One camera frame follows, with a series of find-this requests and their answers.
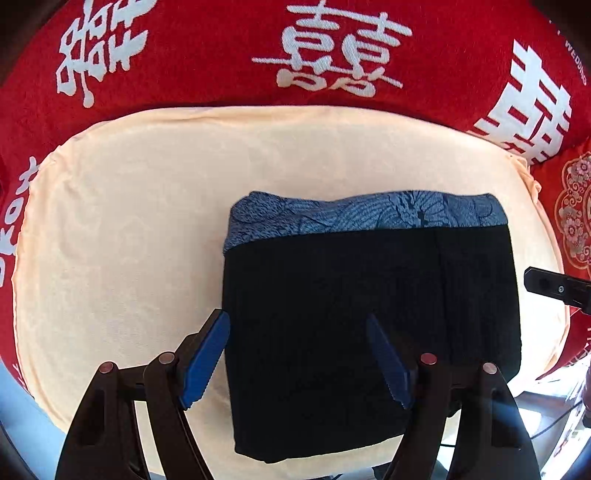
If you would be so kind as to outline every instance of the blue gripper pad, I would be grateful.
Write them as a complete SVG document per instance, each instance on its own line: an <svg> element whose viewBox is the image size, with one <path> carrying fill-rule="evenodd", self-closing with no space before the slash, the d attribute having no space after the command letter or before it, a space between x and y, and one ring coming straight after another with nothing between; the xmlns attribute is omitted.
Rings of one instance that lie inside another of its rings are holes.
<svg viewBox="0 0 591 480"><path fill-rule="evenodd" d="M374 315L366 323L369 346L377 360L392 398L405 410L413 406L413 385L410 370L388 340L386 333Z"/></svg>
<svg viewBox="0 0 591 480"><path fill-rule="evenodd" d="M181 405L185 410L203 396L229 337L230 317L223 312L203 339L203 343L187 368L183 394L180 397Z"/></svg>

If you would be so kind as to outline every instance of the blue patterned fabric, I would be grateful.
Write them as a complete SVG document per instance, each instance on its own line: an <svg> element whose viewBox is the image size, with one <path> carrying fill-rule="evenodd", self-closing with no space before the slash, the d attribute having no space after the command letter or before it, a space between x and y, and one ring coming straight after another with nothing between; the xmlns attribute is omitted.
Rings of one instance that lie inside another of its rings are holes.
<svg viewBox="0 0 591 480"><path fill-rule="evenodd" d="M230 211L223 252L248 242L279 236L506 224L501 204L490 194L458 196L407 190L319 202L252 192Z"/></svg>

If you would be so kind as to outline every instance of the black fabric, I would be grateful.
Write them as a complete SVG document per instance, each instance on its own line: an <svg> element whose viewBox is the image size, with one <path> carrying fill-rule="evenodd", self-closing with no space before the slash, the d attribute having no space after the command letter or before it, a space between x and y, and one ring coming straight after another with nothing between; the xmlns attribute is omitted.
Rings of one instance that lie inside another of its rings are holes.
<svg viewBox="0 0 591 480"><path fill-rule="evenodd" d="M454 364L521 363L506 226L377 230L251 242L226 254L223 309L236 452L272 463L404 432L365 320Z"/></svg>

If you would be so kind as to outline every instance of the cable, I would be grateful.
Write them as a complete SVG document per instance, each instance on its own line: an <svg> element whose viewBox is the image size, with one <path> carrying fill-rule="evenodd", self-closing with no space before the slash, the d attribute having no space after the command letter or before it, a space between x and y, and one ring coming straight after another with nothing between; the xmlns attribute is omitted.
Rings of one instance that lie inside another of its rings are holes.
<svg viewBox="0 0 591 480"><path fill-rule="evenodd" d="M576 404L574 404L572 407L570 407L560 417L558 417L550 425L548 425L544 430L542 430L541 432L536 433L533 437L530 437L530 440L535 440L537 437L539 437L539 436L543 435L544 433L546 433L548 430L550 430L552 427L554 427L560 420L562 420L563 418L565 418L570 412L572 412L575 408L577 408L579 405L581 405L581 403L583 403L583 400L580 400L579 402L577 402ZM440 447L447 447L447 448L455 448L456 447L455 445L449 445L448 443L440 443L439 446Z"/></svg>

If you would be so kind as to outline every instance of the floral pattern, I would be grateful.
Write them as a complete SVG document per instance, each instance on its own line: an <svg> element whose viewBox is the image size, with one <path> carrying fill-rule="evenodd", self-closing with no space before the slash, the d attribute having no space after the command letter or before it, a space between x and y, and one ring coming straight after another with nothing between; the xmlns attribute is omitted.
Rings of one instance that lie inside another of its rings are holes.
<svg viewBox="0 0 591 480"><path fill-rule="evenodd" d="M569 263L591 275L591 153L564 164L563 191L556 200L554 221L562 233L562 247Z"/></svg>
<svg viewBox="0 0 591 480"><path fill-rule="evenodd" d="M409 190L319 202L252 192L232 207L223 251L254 240L310 233L506 224L501 204L490 194Z"/></svg>

